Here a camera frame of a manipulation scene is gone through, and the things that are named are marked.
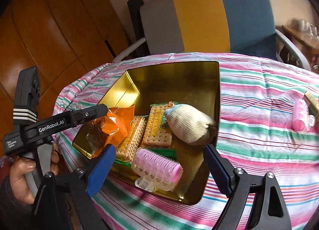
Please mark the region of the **left hand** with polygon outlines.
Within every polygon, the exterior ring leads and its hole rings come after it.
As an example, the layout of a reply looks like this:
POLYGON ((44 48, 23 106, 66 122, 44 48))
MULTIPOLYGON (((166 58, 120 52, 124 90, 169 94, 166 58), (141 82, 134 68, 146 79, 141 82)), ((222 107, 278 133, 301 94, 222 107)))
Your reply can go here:
POLYGON ((36 162, 19 156, 15 156, 14 159, 9 173, 12 193, 17 200, 32 205, 35 198, 30 191, 25 175, 35 170, 36 162))

